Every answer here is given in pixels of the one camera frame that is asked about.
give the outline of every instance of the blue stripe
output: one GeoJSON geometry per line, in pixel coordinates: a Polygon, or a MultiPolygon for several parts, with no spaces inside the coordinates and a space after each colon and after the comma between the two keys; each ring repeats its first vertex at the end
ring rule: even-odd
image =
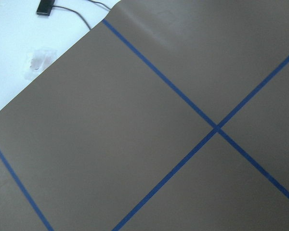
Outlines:
{"type": "Polygon", "coordinates": [[[7,161],[7,159],[4,157],[3,153],[0,150],[0,159],[1,161],[4,163],[5,167],[8,169],[10,175],[13,177],[14,181],[16,182],[16,184],[18,185],[18,187],[20,188],[21,192],[24,194],[24,196],[26,197],[26,199],[29,201],[30,205],[32,206],[32,208],[34,209],[34,211],[37,213],[38,217],[41,219],[41,221],[44,223],[45,227],[47,228],[48,231],[53,231],[52,226],[50,225],[50,223],[48,222],[48,220],[45,218],[45,216],[43,215],[43,213],[41,212],[41,210],[39,209],[39,207],[37,206],[37,204],[34,202],[34,200],[32,199],[32,197],[30,196],[30,194],[28,193],[27,189],[24,187],[24,185],[22,184],[22,182],[20,181],[20,179],[18,178],[18,176],[16,175],[16,173],[14,172],[14,170],[12,169],[11,165],[9,164],[9,162],[7,161]]]}
{"type": "Polygon", "coordinates": [[[270,173],[268,173],[260,164],[258,164],[247,152],[243,150],[233,139],[231,139],[223,130],[218,132],[227,140],[248,162],[250,162],[262,175],[264,175],[275,187],[278,188],[288,199],[289,191],[282,186],[270,173]]]}
{"type": "Polygon", "coordinates": [[[112,231],[120,230],[126,222],[128,222],[132,216],[135,215],[141,209],[148,200],[154,196],[161,187],[163,187],[170,179],[185,165],[196,152],[200,150],[216,133],[216,129],[210,131],[205,138],[203,138],[119,223],[112,231]]]}
{"type": "Polygon", "coordinates": [[[128,48],[130,48],[148,67],[152,69],[171,89],[173,89],[195,112],[197,112],[213,128],[216,124],[197,107],[180,89],[178,89],[160,70],[158,70],[143,54],[127,41],[107,20],[103,23],[108,27],[128,48]]]}
{"type": "Polygon", "coordinates": [[[248,101],[252,99],[278,72],[289,63],[289,56],[272,71],[258,86],[255,87],[217,126],[222,128],[248,101]]]}

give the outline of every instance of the cord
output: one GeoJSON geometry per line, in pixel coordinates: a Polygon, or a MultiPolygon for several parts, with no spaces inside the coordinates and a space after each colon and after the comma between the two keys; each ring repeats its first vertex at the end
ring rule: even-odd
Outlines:
{"type": "Polygon", "coordinates": [[[55,5],[54,5],[53,7],[62,8],[62,9],[66,9],[66,10],[68,10],[68,11],[74,12],[75,14],[77,14],[77,15],[83,20],[83,22],[87,25],[87,27],[89,28],[89,30],[91,30],[91,27],[90,27],[89,23],[88,23],[88,22],[84,19],[84,17],[82,17],[82,15],[81,15],[80,13],[78,13],[77,11],[74,11],[74,10],[72,10],[72,9],[70,9],[70,8],[63,7],[63,6],[55,6],[55,5]]]}
{"type": "Polygon", "coordinates": [[[88,1],[93,2],[93,3],[96,3],[96,4],[101,4],[101,5],[105,6],[108,10],[111,10],[110,7],[108,7],[107,5],[105,5],[105,4],[102,3],[102,2],[99,2],[99,1],[93,1],[93,0],[88,0],[88,1]]]}

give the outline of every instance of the black wire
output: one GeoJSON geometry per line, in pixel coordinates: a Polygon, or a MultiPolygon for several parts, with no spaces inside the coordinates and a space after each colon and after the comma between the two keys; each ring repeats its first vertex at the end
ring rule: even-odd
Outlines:
{"type": "Polygon", "coordinates": [[[54,5],[53,7],[62,8],[62,9],[66,9],[66,10],[68,10],[68,11],[74,12],[75,14],[77,14],[77,15],[83,20],[83,22],[87,25],[87,27],[89,28],[89,30],[91,30],[91,27],[90,27],[89,23],[88,23],[88,22],[84,19],[84,17],[82,17],[82,15],[81,15],[80,13],[78,13],[77,11],[74,11],[74,10],[72,10],[72,9],[70,9],[70,8],[63,7],[63,6],[55,6],[55,5],[54,5]]]}
{"type": "Polygon", "coordinates": [[[108,7],[107,5],[105,5],[105,4],[102,3],[102,2],[99,2],[99,1],[93,1],[93,0],[88,0],[88,1],[93,2],[93,3],[96,3],[96,4],[101,4],[101,5],[105,6],[107,9],[111,10],[110,7],[108,7]]]}

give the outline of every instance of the blue line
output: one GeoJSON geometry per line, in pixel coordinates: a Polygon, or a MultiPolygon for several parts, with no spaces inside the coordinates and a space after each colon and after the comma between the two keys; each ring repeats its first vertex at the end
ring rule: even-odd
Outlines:
{"type": "Polygon", "coordinates": [[[247,152],[243,150],[233,139],[231,139],[223,130],[218,132],[225,140],[227,140],[245,159],[248,160],[258,171],[261,172],[275,187],[277,187],[288,199],[289,191],[282,186],[270,173],[268,173],[260,164],[258,164],[247,152]]]}
{"type": "Polygon", "coordinates": [[[217,126],[222,128],[248,101],[252,99],[278,72],[289,63],[289,56],[252,90],[217,126]]]}
{"type": "Polygon", "coordinates": [[[45,218],[45,216],[43,215],[43,213],[41,212],[41,210],[39,209],[39,207],[37,206],[37,204],[34,202],[34,200],[32,199],[32,197],[30,196],[30,194],[28,193],[27,189],[24,187],[24,185],[22,184],[22,182],[20,181],[20,179],[18,178],[18,176],[16,175],[16,173],[14,172],[14,170],[12,169],[11,165],[9,164],[9,162],[7,161],[7,159],[4,157],[3,153],[0,150],[0,159],[1,161],[4,163],[5,167],[8,169],[10,175],[13,177],[14,181],[16,182],[16,184],[18,185],[18,187],[20,188],[21,192],[24,194],[24,196],[26,197],[26,199],[29,201],[29,203],[31,204],[32,208],[34,209],[34,211],[37,213],[38,217],[41,219],[41,221],[44,223],[45,227],[47,228],[48,231],[53,231],[53,228],[51,227],[50,223],[48,222],[48,220],[45,218]]]}
{"type": "Polygon", "coordinates": [[[210,131],[119,223],[112,231],[120,230],[216,133],[210,131]]]}
{"type": "Polygon", "coordinates": [[[143,54],[124,38],[107,20],[102,21],[126,46],[128,46],[148,67],[152,69],[171,89],[173,89],[195,112],[197,112],[213,128],[216,124],[198,108],[180,89],[178,89],[160,70],[158,70],[143,54]]]}

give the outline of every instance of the black device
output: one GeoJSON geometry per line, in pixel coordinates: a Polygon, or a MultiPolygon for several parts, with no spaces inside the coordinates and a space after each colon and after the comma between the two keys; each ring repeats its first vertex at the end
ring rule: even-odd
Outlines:
{"type": "Polygon", "coordinates": [[[37,14],[49,16],[52,11],[54,0],[40,0],[37,14]]]}

